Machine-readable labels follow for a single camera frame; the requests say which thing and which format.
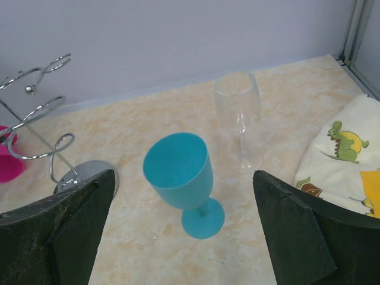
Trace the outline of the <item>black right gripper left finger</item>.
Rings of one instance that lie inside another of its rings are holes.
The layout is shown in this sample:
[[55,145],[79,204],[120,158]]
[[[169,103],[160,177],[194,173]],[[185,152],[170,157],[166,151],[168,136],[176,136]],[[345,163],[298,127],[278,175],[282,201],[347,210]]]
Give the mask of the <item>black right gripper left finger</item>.
[[1,214],[1,284],[88,284],[115,189],[105,170]]

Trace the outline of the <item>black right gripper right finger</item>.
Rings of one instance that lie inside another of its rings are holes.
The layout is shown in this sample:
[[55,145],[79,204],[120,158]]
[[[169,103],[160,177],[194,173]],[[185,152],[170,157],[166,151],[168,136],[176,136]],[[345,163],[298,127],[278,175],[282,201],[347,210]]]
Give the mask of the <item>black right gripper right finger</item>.
[[253,175],[277,284],[379,284],[379,219]]

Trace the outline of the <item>dinosaur print yellow cloth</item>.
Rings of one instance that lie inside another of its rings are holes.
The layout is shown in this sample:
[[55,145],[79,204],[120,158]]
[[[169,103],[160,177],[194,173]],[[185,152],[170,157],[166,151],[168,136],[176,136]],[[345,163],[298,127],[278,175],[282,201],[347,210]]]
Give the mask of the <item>dinosaur print yellow cloth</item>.
[[339,207],[379,218],[379,101],[359,96],[312,140],[294,187]]

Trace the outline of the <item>pink plastic wine glass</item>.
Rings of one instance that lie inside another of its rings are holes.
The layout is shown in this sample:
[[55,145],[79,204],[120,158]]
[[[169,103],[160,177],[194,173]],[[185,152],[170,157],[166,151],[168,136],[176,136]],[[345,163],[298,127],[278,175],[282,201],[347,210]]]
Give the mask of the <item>pink plastic wine glass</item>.
[[9,182],[24,172],[24,162],[12,156],[5,145],[1,145],[0,159],[1,183]]

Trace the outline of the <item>blue wine glass front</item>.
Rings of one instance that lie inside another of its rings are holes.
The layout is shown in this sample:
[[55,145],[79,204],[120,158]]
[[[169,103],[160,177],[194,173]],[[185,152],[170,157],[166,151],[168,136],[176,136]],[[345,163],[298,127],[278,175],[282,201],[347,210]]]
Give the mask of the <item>blue wine glass front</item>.
[[143,174],[160,198],[182,210],[184,231],[207,239],[224,224],[222,205],[212,198],[214,175],[205,141],[188,132],[170,134],[147,152]]

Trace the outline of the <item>clear wine glass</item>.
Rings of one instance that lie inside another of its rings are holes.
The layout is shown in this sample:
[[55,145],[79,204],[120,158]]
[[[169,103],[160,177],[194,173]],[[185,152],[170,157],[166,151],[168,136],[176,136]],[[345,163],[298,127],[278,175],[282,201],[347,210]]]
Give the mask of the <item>clear wine glass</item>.
[[228,163],[238,173],[252,173],[264,161],[262,152],[247,142],[261,119],[261,99],[256,78],[249,72],[233,72],[214,83],[216,113],[221,128],[230,138]]

